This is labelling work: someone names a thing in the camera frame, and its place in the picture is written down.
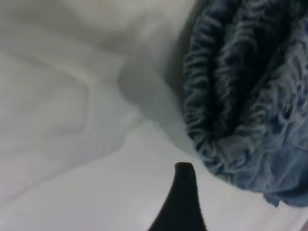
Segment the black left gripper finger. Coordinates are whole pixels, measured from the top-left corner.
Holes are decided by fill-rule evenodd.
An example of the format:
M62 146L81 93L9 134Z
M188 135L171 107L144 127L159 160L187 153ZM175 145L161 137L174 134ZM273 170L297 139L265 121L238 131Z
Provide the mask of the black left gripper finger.
M150 231L206 231L200 208L197 180L192 163L175 164L168 196Z

